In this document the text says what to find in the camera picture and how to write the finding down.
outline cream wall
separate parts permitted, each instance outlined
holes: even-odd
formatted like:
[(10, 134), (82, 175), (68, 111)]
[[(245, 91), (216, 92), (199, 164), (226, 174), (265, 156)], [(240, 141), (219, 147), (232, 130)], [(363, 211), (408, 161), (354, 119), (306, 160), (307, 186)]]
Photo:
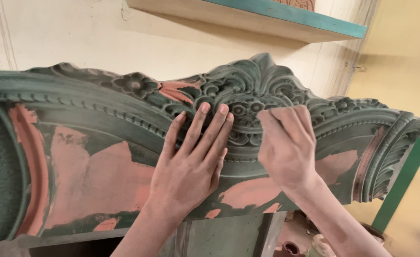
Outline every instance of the cream wall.
[[(316, 12), (350, 20), (361, 0), (320, 0)], [(306, 45), (130, 9), (122, 0), (0, 0), (0, 69), (73, 62), (120, 74), (177, 79), (270, 52), (325, 95), (342, 43)]]
[[(390, 108), (420, 116), (420, 3), (381, 0), (370, 26), (350, 97), (373, 97)], [(371, 224), (382, 202), (346, 206)], [(395, 256), (420, 256), (420, 167), (385, 233), (385, 247)]]

